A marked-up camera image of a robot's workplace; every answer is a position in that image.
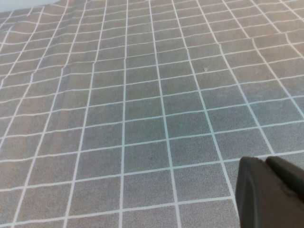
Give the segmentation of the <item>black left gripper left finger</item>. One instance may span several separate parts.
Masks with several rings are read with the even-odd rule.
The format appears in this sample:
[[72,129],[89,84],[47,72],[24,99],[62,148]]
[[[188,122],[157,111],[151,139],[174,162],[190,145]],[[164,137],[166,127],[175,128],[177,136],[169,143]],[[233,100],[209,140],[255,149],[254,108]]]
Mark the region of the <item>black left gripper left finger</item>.
[[304,226],[304,202],[261,159],[240,159],[236,203],[242,228]]

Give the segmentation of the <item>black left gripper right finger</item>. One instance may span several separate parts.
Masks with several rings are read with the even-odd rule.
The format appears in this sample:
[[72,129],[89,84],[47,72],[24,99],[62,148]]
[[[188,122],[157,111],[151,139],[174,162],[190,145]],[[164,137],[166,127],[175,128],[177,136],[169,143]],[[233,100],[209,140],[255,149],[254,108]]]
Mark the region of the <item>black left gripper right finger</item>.
[[266,159],[266,164],[276,176],[292,191],[298,199],[304,201],[304,170],[280,158],[271,156]]

